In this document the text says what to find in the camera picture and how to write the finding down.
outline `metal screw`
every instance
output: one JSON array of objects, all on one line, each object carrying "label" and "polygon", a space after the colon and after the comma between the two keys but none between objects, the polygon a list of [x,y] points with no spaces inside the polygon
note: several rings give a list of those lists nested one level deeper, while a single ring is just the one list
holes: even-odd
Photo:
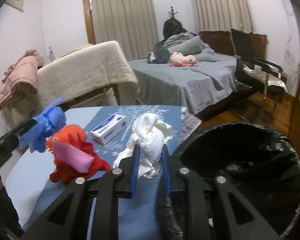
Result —
[{"label": "metal screw", "polygon": [[112,173],[116,174],[116,175],[121,174],[121,172],[122,172],[122,170],[120,168],[115,168],[115,169],[112,170]]},{"label": "metal screw", "polygon": [[179,171],[180,171],[181,174],[188,174],[189,173],[189,169],[187,169],[187,168],[181,168]]},{"label": "metal screw", "polygon": [[86,179],[83,177],[79,177],[75,180],[76,184],[83,184],[85,181]]},{"label": "metal screw", "polygon": [[227,180],[225,177],[222,177],[222,176],[217,177],[217,182],[219,182],[219,183],[225,183],[226,181]]}]

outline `coat rack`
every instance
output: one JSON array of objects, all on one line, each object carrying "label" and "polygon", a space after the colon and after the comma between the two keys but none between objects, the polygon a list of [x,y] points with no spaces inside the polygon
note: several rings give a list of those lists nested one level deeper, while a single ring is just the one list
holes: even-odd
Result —
[{"label": "coat rack", "polygon": [[175,14],[177,14],[178,12],[174,12],[173,6],[170,7],[171,8],[171,12],[168,12],[171,15],[171,18],[174,18]]}]

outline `bed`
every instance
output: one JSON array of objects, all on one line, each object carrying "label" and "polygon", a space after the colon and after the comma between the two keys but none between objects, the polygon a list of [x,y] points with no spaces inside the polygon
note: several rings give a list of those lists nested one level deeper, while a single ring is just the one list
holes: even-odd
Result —
[{"label": "bed", "polygon": [[218,62],[198,62],[196,67],[129,61],[138,78],[138,101],[145,105],[186,106],[197,114],[236,91],[236,59],[218,54]]},{"label": "bed", "polygon": [[[147,64],[146,59],[129,61],[139,81],[140,103],[187,106],[192,114],[206,121],[257,92],[234,80],[236,59],[229,32],[200,32],[200,37],[215,50],[218,62],[176,68]],[[267,36],[251,34],[250,37],[255,54],[265,59]]]}]

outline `beige curtain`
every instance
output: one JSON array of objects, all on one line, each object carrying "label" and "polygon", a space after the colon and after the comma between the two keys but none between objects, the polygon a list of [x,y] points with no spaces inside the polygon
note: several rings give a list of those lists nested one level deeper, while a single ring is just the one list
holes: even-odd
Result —
[{"label": "beige curtain", "polygon": [[96,43],[116,40],[127,60],[148,57],[159,41],[152,0],[91,0]]},{"label": "beige curtain", "polygon": [[253,32],[247,0],[194,0],[197,31]]}]

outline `pink jacket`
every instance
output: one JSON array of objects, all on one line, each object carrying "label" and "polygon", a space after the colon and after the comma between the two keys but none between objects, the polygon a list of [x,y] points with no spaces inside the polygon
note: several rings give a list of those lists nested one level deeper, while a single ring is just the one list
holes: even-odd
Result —
[{"label": "pink jacket", "polygon": [[35,49],[30,49],[4,72],[0,91],[0,110],[8,103],[23,99],[26,94],[37,93],[38,66],[44,59]]}]

